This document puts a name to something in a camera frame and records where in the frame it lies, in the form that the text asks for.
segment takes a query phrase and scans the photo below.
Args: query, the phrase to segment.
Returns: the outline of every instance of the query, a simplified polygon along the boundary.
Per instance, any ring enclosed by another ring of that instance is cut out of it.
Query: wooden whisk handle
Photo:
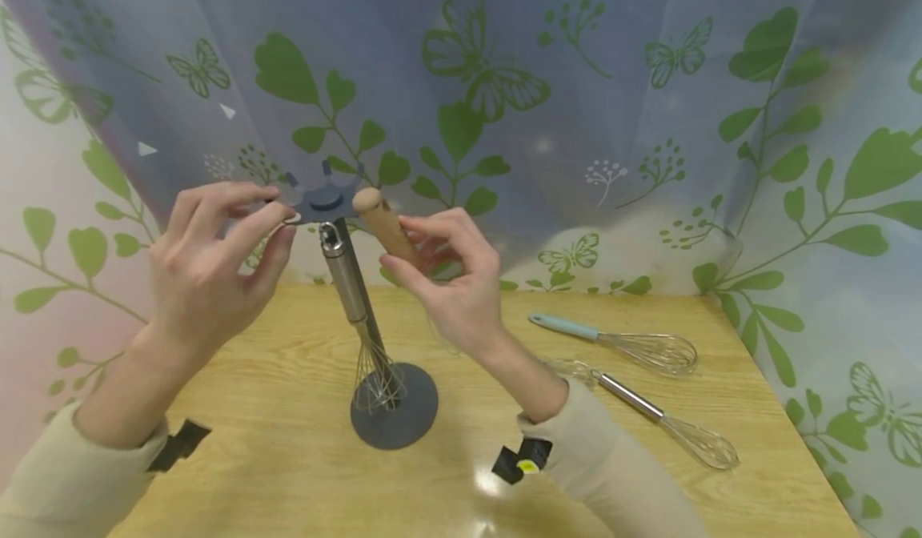
[[[409,243],[407,233],[400,227],[400,218],[376,187],[366,187],[356,192],[352,209],[362,217],[371,233],[377,237],[388,254],[405,259],[417,270],[423,269],[423,260]]]

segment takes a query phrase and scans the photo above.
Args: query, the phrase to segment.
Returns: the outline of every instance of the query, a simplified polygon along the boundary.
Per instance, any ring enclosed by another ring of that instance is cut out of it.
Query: backdrop
[[[465,207],[503,289],[719,300],[856,523],[920,536],[922,0],[4,3],[0,477],[144,322],[178,191],[327,160]]]

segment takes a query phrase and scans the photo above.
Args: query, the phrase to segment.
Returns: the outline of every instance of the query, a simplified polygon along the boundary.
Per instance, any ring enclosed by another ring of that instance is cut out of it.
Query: beige sleeve
[[[702,521],[678,484],[605,407],[576,380],[557,416],[533,424],[520,416],[525,436],[553,443],[545,472],[574,500],[586,504],[618,538],[706,538]]]
[[[77,408],[61,410],[17,466],[0,496],[2,538],[103,538],[153,481],[146,470],[167,441],[165,422],[144,446],[119,451],[80,435]]]

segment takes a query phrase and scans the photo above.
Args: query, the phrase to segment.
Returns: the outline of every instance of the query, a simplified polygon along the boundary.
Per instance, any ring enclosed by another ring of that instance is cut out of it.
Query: gray round base
[[[439,391],[431,376],[412,363],[396,363],[404,376],[407,394],[394,410],[359,410],[356,396],[367,391],[365,382],[352,396],[352,427],[366,444],[383,451],[405,448],[429,432],[439,410]]]

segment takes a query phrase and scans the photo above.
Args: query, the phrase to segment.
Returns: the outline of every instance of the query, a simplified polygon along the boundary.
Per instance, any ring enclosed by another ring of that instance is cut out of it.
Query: wooden table
[[[610,536],[546,476],[508,486],[490,472],[521,440],[517,408],[467,357],[431,337],[404,291],[371,290],[384,343],[439,388],[435,425],[395,452],[359,441],[348,409],[358,343],[331,287],[279,289],[263,317],[219,352],[170,413],[214,429],[160,478],[115,533],[122,537]],[[530,311],[619,331],[669,332],[698,347],[690,379],[542,330]],[[536,354],[609,370],[674,416],[722,433],[742,464],[715,472],[604,391],[611,416],[650,448],[696,503],[714,537],[857,536],[794,427],[720,308],[698,297],[504,294],[510,329]]]

